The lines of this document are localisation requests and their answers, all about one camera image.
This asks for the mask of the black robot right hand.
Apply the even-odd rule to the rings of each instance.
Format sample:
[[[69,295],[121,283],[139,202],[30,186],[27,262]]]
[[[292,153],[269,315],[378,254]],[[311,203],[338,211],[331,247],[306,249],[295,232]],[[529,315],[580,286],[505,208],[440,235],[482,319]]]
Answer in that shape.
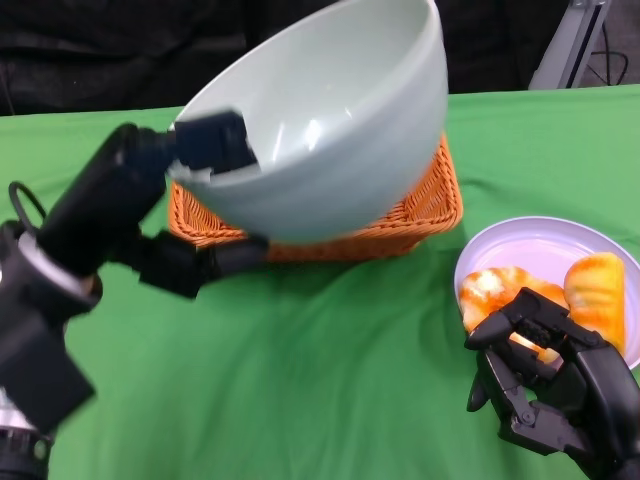
[[[523,288],[468,335],[467,409],[492,404],[499,437],[561,452],[590,479],[639,476],[639,386],[618,350],[562,306]]]

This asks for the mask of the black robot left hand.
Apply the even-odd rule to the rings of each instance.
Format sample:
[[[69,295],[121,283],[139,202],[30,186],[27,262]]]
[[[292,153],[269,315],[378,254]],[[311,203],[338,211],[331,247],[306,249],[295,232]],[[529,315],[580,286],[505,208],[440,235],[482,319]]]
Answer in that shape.
[[[122,124],[55,203],[37,244],[80,277],[117,262],[143,283],[194,298],[205,284],[263,264],[267,241],[250,236],[199,249],[167,231],[146,237],[140,224],[163,198],[172,164],[227,173],[256,163],[244,121],[233,111],[178,122],[166,132]]]

